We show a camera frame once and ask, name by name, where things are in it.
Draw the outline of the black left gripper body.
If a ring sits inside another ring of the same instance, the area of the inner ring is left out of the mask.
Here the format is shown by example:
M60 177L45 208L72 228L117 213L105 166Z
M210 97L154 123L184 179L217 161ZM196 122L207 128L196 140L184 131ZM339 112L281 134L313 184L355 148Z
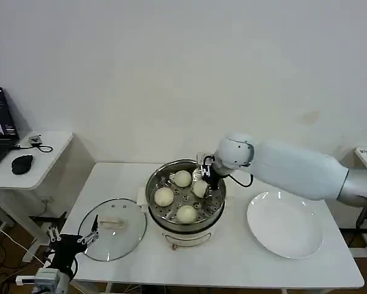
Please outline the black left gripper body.
M75 256L86 250L87 246L83 243L81 235L62 234L59 241L52 241L50 248L53 249L54 257L50 268L60 272L72 272L72 265Z

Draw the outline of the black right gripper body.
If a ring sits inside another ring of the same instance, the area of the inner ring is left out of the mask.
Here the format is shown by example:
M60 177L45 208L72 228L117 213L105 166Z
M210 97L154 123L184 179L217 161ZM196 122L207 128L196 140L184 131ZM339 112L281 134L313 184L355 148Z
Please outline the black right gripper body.
M228 168L210 165L207 168L207 173L205 174L205 181L212 189L217 189L219 187L220 180L228 177L229 174L230 170Z

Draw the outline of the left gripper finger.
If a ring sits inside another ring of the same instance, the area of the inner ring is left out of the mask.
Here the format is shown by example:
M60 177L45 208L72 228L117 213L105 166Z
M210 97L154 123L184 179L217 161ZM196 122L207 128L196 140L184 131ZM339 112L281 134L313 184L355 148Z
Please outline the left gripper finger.
M91 231L86 236L82 236L80 239L78 239L77 242L81 243L82 245L92 245L98 238L98 215L96 215L91 227Z
M53 242L58 242L61 240L60 234L59 234L59 230L57 228L57 226L49 226L48 228L48 235L50 237L50 241Z

